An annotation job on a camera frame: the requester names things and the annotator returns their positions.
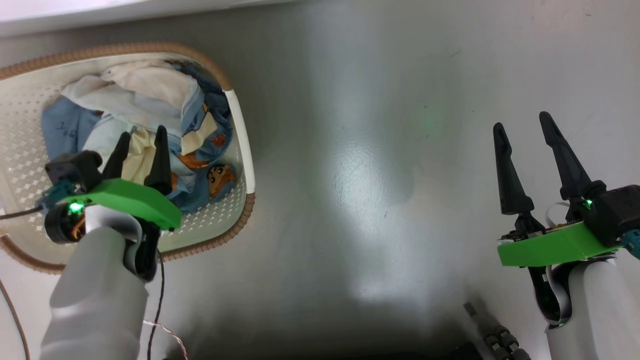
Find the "gray robot arm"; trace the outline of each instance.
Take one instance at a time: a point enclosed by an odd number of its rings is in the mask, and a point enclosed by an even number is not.
[[[135,360],[148,297],[132,266],[140,225],[102,206],[85,218],[87,234],[51,295],[40,359]]]

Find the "white cloth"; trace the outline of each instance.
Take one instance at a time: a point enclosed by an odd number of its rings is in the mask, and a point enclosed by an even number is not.
[[[113,150],[120,139],[120,135],[129,132],[133,128],[128,122],[120,121],[109,117],[102,119],[93,127],[93,131],[84,143],[82,150],[93,150],[102,157],[102,165],[98,170],[102,172],[107,160],[113,153]]]
[[[162,60],[145,60],[112,66],[101,78],[182,110],[199,89],[198,82]]]
[[[87,75],[61,92],[69,100],[89,110],[155,131],[164,125],[168,134],[182,137],[181,110],[159,99],[123,89],[117,84]]]
[[[156,157],[156,136],[149,130],[136,129],[131,134],[129,154],[122,163],[122,179],[145,184]]]

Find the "perforated basket wall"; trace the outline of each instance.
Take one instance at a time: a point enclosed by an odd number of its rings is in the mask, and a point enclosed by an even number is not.
[[[221,159],[236,167],[236,187],[222,201],[209,203],[185,215],[182,226],[165,233],[159,249],[164,260],[213,249],[231,240],[253,210],[255,176],[244,119],[226,75],[198,51],[178,44],[127,44],[83,49],[47,56],[0,69],[0,199],[7,213],[32,208],[50,187],[44,165],[49,161],[40,129],[42,110],[65,85],[110,66],[136,60],[164,59],[195,63],[225,91],[233,118],[234,137]],[[40,214],[0,222],[2,247],[14,259],[34,270],[58,274],[74,244],[57,245],[48,239]]]

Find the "electrical wire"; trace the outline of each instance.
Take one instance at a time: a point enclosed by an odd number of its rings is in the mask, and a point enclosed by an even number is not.
[[[37,213],[40,210],[42,210],[42,207],[41,206],[36,206],[33,209],[29,209],[29,210],[25,210],[25,211],[18,211],[17,213],[0,215],[0,220],[7,220],[7,219],[11,219],[11,218],[23,217],[24,215],[30,215],[30,214],[33,214],[33,213]]]
[[[22,340],[22,347],[24,349],[24,358],[25,360],[31,360],[31,354],[29,354],[29,346],[27,345],[27,337],[24,335],[24,330],[22,330],[22,324],[20,324],[20,320],[18,319],[18,313],[15,311],[15,307],[13,306],[13,302],[11,302],[11,298],[9,294],[6,292],[6,288],[0,280],[0,291],[2,291],[2,295],[6,301],[6,304],[9,305],[9,310],[11,311],[11,315],[13,316],[13,321],[15,322],[15,326],[18,328],[18,333],[20,334],[20,339]]]
[[[164,298],[164,261],[162,260],[162,254],[160,254],[160,250],[158,251],[158,257],[160,258],[160,273],[162,274],[162,283],[160,285],[160,299],[158,300],[158,310],[156,311],[156,319],[154,320],[154,323],[157,324],[158,323],[158,319],[160,319],[160,309],[162,308],[162,299]],[[149,335],[149,345],[147,347],[147,360],[151,360],[151,344],[154,340],[154,335],[156,334],[156,327],[154,326],[151,329],[151,335]],[[184,346],[182,346],[182,340],[180,340],[178,338],[178,342],[180,343],[180,346],[184,349]]]
[[[547,210],[545,211],[545,221],[547,222],[547,226],[549,226],[551,229],[555,228],[557,225],[556,223],[551,220],[551,208],[553,208],[555,205],[562,205],[562,206],[566,206],[567,208],[570,206],[568,202],[557,202],[551,206],[549,206],[547,208]]]
[[[78,240],[78,237],[79,237],[78,231],[80,231],[80,227],[84,225],[84,222],[85,222],[85,217],[83,216],[82,220],[78,221],[76,226],[74,226],[73,230],[71,230],[71,236],[73,236],[74,239]]]
[[[178,341],[178,345],[180,345],[180,351],[182,351],[182,356],[184,356],[184,360],[189,360],[189,357],[187,356],[187,349],[184,347],[184,343],[182,342],[182,339],[180,339],[179,336],[177,336],[175,334],[175,332],[167,329],[163,324],[161,323],[157,323],[157,322],[148,322],[146,320],[142,321],[144,324],[146,325],[151,325],[154,327],[154,329],[156,328],[156,326],[160,326],[164,331],[168,332],[169,335],[173,336],[176,341]]]

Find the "gray floor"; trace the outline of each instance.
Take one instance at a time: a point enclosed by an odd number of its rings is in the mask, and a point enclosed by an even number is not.
[[[161,321],[192,359],[438,353],[471,335],[462,303],[482,299],[540,360],[527,272],[495,251],[515,219],[499,213],[491,128],[505,124],[540,220],[560,200],[541,110],[592,178],[638,183],[638,15],[631,0],[327,0],[10,38],[0,65],[158,40],[228,72],[257,203],[235,240],[166,265]],[[56,278],[0,259],[37,355]],[[174,348],[159,333],[154,358]]]

